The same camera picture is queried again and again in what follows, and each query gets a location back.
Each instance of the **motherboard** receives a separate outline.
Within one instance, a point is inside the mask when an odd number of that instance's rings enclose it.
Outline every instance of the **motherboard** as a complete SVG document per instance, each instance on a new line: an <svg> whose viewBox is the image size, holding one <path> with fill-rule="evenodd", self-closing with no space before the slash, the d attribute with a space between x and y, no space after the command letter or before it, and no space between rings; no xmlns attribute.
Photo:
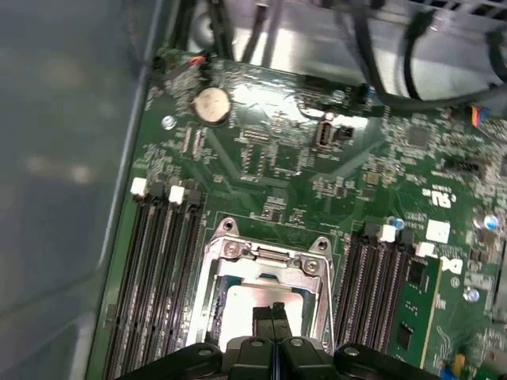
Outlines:
<svg viewBox="0 0 507 380"><path fill-rule="evenodd" d="M160 51L88 378L198 341L225 349L275 302L328 352L359 343L494 378L507 121L480 130L477 112L393 110L366 85Z"/></svg>

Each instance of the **ram slot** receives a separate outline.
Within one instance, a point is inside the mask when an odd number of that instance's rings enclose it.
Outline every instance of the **ram slot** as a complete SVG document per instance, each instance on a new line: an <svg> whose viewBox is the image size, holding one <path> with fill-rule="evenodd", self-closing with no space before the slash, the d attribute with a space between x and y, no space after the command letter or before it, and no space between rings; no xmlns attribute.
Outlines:
<svg viewBox="0 0 507 380"><path fill-rule="evenodd" d="M377 265L379 263L379 252L376 246L368 245L366 248L368 257L365 266L364 289L360 293L360 305L363 305L360 318L358 318L354 342L366 340L371 330L372 311L375 309L377 299L376 283L378 280Z"/></svg>
<svg viewBox="0 0 507 380"><path fill-rule="evenodd" d="M156 286L156 269L160 264L162 256L162 248L164 246L167 230L170 225L170 213L167 204L159 205L162 209L158 215L158 219L154 222L154 239L147 247L146 263L143 274L139 280L141 292L139 301L134 308L134 329L129 337L128 350L124 360L124 367L128 368L128 372L139 368L142 363L140 358L146 351L144 340L146 339L147 323L151 317L151 299Z"/></svg>
<svg viewBox="0 0 507 380"><path fill-rule="evenodd" d="M368 269L371 266L373 255L370 254L370 247L363 245L360 251L359 265L357 268L357 276L353 280L353 294L349 303L348 313L346 314L346 330L343 343L357 342L357 336L361 326L359 325L360 316L363 313L364 296L367 293L368 285Z"/></svg>
<svg viewBox="0 0 507 380"><path fill-rule="evenodd" d="M389 252L386 252L385 246L377 249L377 261L374 267L374 291L368 310L368 316L364 323L364 333L360 338L361 344L372 348L375 343L376 331L379 327L380 313L382 309L383 293L387 285L386 276Z"/></svg>
<svg viewBox="0 0 507 380"><path fill-rule="evenodd" d="M166 331L169 335L166 339L165 353L170 354L176 351L177 338L181 327L181 318L185 305L186 291L189 286L189 273L193 266L195 258L197 238L200 232L200 209L195 205L189 206L188 211L188 228L186 230L186 239L183 241L183 263L180 266L179 275L175 276L175 288L171 297L171 307L167 319L168 325Z"/></svg>
<svg viewBox="0 0 507 380"><path fill-rule="evenodd" d="M160 276L158 277L149 323L151 333L147 337L143 364L153 362L161 355L161 352L158 350L158 342L162 339L161 335L164 333L163 322L170 302L170 281L177 259L177 245L185 221L184 208L173 203L171 205L170 218L171 223L169 224L169 231L163 248Z"/></svg>
<svg viewBox="0 0 507 380"><path fill-rule="evenodd" d="M391 307L392 316L391 318L387 319L386 323L386 338L385 338L386 341L383 346L384 353L387 353L387 349L389 348L389 343L391 341L392 336L391 332L393 329L393 323L395 322L398 316L399 311L398 304L402 293L403 285L405 284L406 280L406 272L409 267L409 257L404 253L398 253L398 262L399 262L398 271L396 272L395 283L393 284L393 293L392 293L393 297Z"/></svg>
<svg viewBox="0 0 507 380"><path fill-rule="evenodd" d="M136 344L139 342L141 326L146 320L146 315L142 314L143 307L147 304L151 281L153 280L154 265L156 263L156 253L160 246L163 228L161 228L166 219L166 207L159 205L153 206L152 223L143 239L141 248L141 263L136 276L136 294L132 299L132 313L128 322L129 332L126 345L124 347L125 355L122 366L122 374L127 374L135 369L135 360L133 354Z"/></svg>
<svg viewBox="0 0 507 380"><path fill-rule="evenodd" d="M118 366L121 363L120 349L124 340L125 325L128 319L131 300L135 293L135 274L139 266L140 250L143 245L143 237L146 233L151 216L151 207L144 200L137 200L137 211L134 217L134 226L128 245L127 263L121 280L118 303L116 304L115 325L112 328L109 340L108 354L105 364L104 378L116 378Z"/></svg>
<svg viewBox="0 0 507 380"><path fill-rule="evenodd" d="M338 345L347 343L345 337L347 335L347 318L351 309L351 302L354 296L354 287L359 269L360 262L360 247L361 243L359 238L353 234L349 245L349 250L346 253L346 264L341 277L340 294L337 300L337 312L335 318L336 327L336 340Z"/></svg>
<svg viewBox="0 0 507 380"><path fill-rule="evenodd" d="M394 319L396 302L399 300L401 291L401 273L404 265L404 255L396 251L394 245L389 245L386 251L388 256L386 270L386 286L382 297L382 305L379 314L379 323L373 348L379 352L386 352L387 342L391 334L392 321Z"/></svg>

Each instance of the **cable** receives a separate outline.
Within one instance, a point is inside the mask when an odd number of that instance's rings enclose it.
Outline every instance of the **cable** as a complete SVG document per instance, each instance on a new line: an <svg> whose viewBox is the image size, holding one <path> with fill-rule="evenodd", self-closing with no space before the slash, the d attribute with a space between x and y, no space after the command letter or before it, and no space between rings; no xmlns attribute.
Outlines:
<svg viewBox="0 0 507 380"><path fill-rule="evenodd" d="M488 45L491 68L502 82L507 82L507 64L505 64L503 54L501 53L501 46L504 44L504 36L501 34L501 30L498 29L487 33L486 43Z"/></svg>
<svg viewBox="0 0 507 380"><path fill-rule="evenodd" d="M372 86L377 92L377 97L379 101L385 105L391 106L392 108L420 111L429 108L452 107L476 101L483 101L507 92L507 84L504 83L503 85L499 85L492 89L484 89L482 91L460 97L451 97L434 101L407 99L387 93L385 87L383 86L379 69L376 65L375 54L372 49L372 38L368 25L368 9L364 5L363 0L353 0L352 5L352 19L354 32L356 33L357 48L359 49L359 53L368 68L368 76L371 80Z"/></svg>
<svg viewBox="0 0 507 380"><path fill-rule="evenodd" d="M488 108L482 108L472 105L470 109L471 109L471 123L475 129L480 131L483 135L485 135L490 141L493 141L494 143L502 145L507 144L507 140L500 139L497 136L490 134L484 128L484 121L486 120L486 117L490 114L490 110Z"/></svg>
<svg viewBox="0 0 507 380"><path fill-rule="evenodd" d="M266 21L267 13L268 13L267 6L257 5L255 9L255 18L253 19L252 34L250 35L248 43L246 44L241 62L250 63L250 61L252 60L255 48L259 43L259 38L261 37L262 27L264 26L264 23Z"/></svg>
<svg viewBox="0 0 507 380"><path fill-rule="evenodd" d="M282 19L282 8L284 0L272 0L271 5L271 21L269 22L264 51L262 52L261 66L270 68L275 52L275 44L280 31L280 23Z"/></svg>
<svg viewBox="0 0 507 380"><path fill-rule="evenodd" d="M227 13L224 0L208 0L208 12L212 22L216 54L220 58L234 61L234 52L232 49L233 26L229 14Z"/></svg>
<svg viewBox="0 0 507 380"><path fill-rule="evenodd" d="M416 90L414 77L412 76L412 54L417 39L426 33L433 22L435 10L429 12L417 12L412 18L403 37L405 52L403 54L403 78L405 79L406 91L412 99L421 99Z"/></svg>

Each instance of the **metal socket frame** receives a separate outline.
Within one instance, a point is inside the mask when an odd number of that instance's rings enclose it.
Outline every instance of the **metal socket frame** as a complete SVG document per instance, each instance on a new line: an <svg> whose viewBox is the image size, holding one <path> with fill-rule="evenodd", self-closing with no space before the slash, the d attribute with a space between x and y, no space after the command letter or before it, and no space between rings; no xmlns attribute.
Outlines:
<svg viewBox="0 0 507 380"><path fill-rule="evenodd" d="M281 287L300 289L314 296L308 337L321 341L324 332L329 331L330 346L334 347L330 240L318 237L307 251L265 244L242 237L233 218L223 219L204 247L186 345L204 340L220 277L235 276L252 282L266 275L276 277Z"/></svg>

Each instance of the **gray plastic panel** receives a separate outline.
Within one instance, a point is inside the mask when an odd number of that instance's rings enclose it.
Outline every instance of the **gray plastic panel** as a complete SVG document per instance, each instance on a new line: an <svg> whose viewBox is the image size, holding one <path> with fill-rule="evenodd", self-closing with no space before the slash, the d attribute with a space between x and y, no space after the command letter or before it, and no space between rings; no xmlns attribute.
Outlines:
<svg viewBox="0 0 507 380"><path fill-rule="evenodd" d="M0 2L2 379L85 373L159 3Z"/></svg>

